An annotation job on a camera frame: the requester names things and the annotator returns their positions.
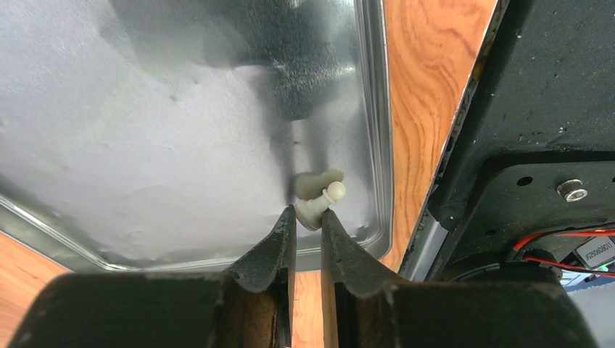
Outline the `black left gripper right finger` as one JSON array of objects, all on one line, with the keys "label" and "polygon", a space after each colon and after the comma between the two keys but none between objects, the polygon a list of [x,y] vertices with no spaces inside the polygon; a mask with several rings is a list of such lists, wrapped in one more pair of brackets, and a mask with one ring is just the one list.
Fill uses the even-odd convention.
[{"label": "black left gripper right finger", "polygon": [[461,282],[412,282],[322,217],[326,347],[596,347],[552,270],[516,262]]}]

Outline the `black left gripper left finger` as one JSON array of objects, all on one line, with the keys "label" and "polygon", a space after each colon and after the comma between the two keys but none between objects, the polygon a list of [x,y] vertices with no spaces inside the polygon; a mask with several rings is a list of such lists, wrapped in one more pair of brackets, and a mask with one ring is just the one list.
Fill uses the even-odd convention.
[{"label": "black left gripper left finger", "polygon": [[10,347],[290,347],[296,212],[218,272],[68,273],[35,298]]}]

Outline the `white pawn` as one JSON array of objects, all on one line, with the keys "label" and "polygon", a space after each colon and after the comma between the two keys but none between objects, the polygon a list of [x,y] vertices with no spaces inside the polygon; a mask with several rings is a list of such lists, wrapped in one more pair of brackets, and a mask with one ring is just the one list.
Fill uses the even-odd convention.
[{"label": "white pawn", "polygon": [[324,212],[347,193],[346,186],[340,181],[330,183],[315,199],[299,200],[295,205],[296,218],[309,231],[317,231],[322,226]]}]

